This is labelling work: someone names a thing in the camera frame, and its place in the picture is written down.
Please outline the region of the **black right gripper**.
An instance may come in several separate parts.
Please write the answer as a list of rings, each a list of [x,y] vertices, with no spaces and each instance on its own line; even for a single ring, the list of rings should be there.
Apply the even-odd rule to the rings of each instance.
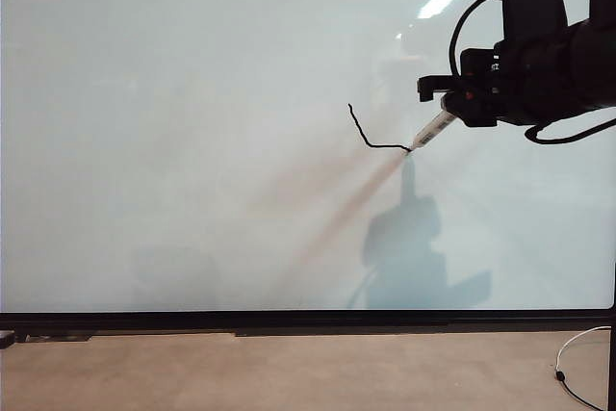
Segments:
[[[441,108],[467,127],[554,122],[580,114],[571,71],[569,28],[522,44],[469,48],[460,56],[460,79],[428,75],[417,81],[419,100],[443,93]]]

